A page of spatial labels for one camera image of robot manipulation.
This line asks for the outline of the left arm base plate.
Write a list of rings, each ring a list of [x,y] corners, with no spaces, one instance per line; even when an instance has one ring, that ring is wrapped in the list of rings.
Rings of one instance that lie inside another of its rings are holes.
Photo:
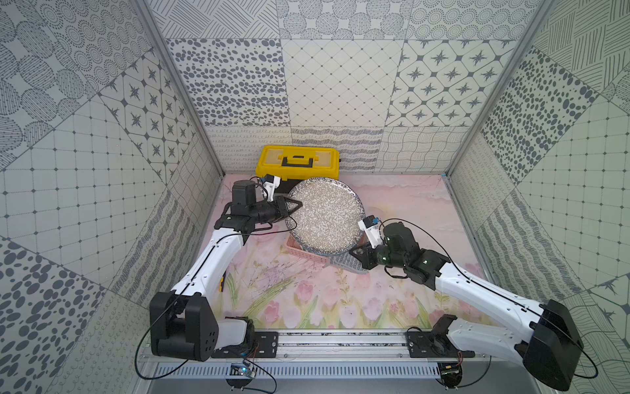
[[[279,332],[253,332],[239,345],[226,346],[213,352],[213,359],[275,359]]]

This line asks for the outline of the aluminium mounting rail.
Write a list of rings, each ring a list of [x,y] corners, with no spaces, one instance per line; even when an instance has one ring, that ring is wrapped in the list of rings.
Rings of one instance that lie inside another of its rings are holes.
[[[275,359],[263,361],[457,361],[457,359],[414,359],[408,352],[405,333],[425,331],[404,329],[316,329],[279,330],[279,343]],[[507,328],[485,326],[456,321],[446,333],[448,339],[461,351],[474,351],[469,359],[488,356],[499,361],[520,363],[522,356],[517,347],[524,342]]]

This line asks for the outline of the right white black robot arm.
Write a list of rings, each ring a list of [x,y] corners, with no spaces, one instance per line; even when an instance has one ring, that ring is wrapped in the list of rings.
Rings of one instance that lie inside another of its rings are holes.
[[[403,219],[387,225],[374,216],[361,219],[358,227],[367,242],[349,253],[364,269],[379,265],[385,271],[401,269],[403,279],[462,300],[498,323],[470,323],[445,314],[431,330],[442,346],[511,361],[547,387],[569,390],[584,354],[569,309],[555,300],[541,304],[509,292],[462,269],[447,252],[421,248],[410,230],[412,225]]]

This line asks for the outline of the yellow black toolbox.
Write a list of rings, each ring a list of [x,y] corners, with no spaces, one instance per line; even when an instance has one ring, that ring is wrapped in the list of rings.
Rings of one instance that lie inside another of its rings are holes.
[[[340,153],[332,148],[267,145],[262,150],[255,175],[273,175],[282,181],[314,177],[338,180],[340,160]]]

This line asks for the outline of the speckled silver plate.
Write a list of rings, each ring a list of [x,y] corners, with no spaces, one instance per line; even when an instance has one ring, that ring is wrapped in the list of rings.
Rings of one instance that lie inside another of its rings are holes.
[[[343,254],[359,244],[366,217],[358,195],[335,179],[315,177],[300,182],[288,195],[302,203],[287,223],[296,223],[291,235],[301,248],[326,257]]]

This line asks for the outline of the pink plastic basket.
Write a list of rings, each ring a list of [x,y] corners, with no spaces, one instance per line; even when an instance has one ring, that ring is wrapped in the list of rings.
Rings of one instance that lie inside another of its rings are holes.
[[[295,257],[308,259],[319,264],[330,264],[330,257],[314,254],[313,252],[308,252],[304,250],[297,242],[297,240],[293,238],[293,236],[288,237],[285,243],[285,247],[287,248],[288,252]]]

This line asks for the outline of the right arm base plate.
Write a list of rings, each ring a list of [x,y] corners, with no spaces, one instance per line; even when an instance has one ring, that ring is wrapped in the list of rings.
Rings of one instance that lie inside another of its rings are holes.
[[[476,356],[474,351],[457,349],[448,337],[442,334],[409,331],[405,333],[405,341],[409,356],[414,359],[468,359]]]

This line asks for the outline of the right black module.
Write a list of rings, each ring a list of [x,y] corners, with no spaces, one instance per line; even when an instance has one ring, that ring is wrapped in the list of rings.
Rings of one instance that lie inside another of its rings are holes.
[[[438,363],[439,377],[436,379],[441,386],[452,389],[459,386],[462,381],[463,371],[460,364],[457,363]]]

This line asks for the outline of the left circuit board module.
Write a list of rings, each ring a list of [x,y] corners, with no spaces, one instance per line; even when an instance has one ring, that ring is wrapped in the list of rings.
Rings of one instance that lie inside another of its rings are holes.
[[[256,378],[254,368],[248,364],[233,363],[226,375],[226,383],[234,389],[247,387]]]

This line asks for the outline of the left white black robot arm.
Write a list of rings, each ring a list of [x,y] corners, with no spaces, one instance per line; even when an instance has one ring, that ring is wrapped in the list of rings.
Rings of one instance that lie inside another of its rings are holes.
[[[301,208],[298,200],[276,194],[280,177],[236,182],[232,200],[214,225],[209,244],[169,292],[149,304],[150,345],[155,356],[206,361],[213,355],[246,356],[255,346],[249,318],[215,316],[211,303],[221,290],[228,266],[253,236],[270,235],[275,223]]]

